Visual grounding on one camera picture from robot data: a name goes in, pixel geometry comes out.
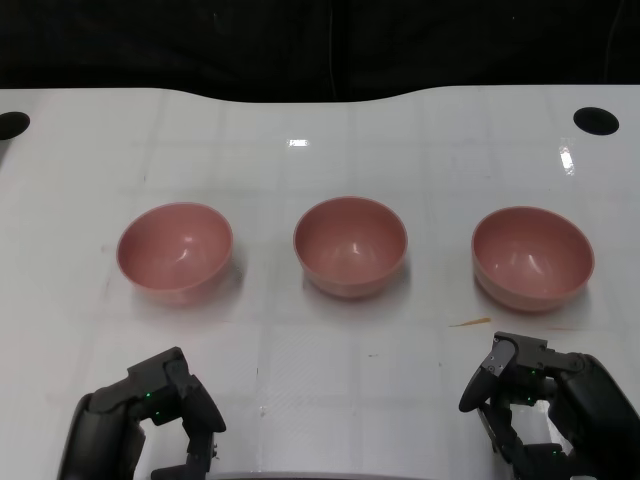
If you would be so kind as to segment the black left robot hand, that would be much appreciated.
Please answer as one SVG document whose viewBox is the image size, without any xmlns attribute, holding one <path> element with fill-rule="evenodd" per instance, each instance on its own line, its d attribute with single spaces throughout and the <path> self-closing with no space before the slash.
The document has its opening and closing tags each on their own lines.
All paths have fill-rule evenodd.
<svg viewBox="0 0 640 480">
<path fill-rule="evenodd" d="M 173 347 L 127 369 L 127 377 L 78 402 L 63 450 L 59 479 L 131 479 L 145 443 L 144 420 L 179 419 L 188 437 L 184 464 L 153 471 L 153 479 L 204 479 L 226 431 L 201 381 Z"/>
</svg>

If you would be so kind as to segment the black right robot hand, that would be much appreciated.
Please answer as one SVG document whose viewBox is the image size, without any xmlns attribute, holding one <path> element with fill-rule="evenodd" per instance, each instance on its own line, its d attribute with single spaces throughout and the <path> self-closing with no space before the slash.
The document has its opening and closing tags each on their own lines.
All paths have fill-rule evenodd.
<svg viewBox="0 0 640 480">
<path fill-rule="evenodd" d="M 526 444 L 512 426 L 514 405 L 549 404 L 548 417 L 569 442 Z M 543 339 L 506 332 L 475 371 L 459 402 L 478 412 L 493 450 L 516 479 L 636 479 L 639 415 L 595 357 L 561 353 Z"/>
</svg>

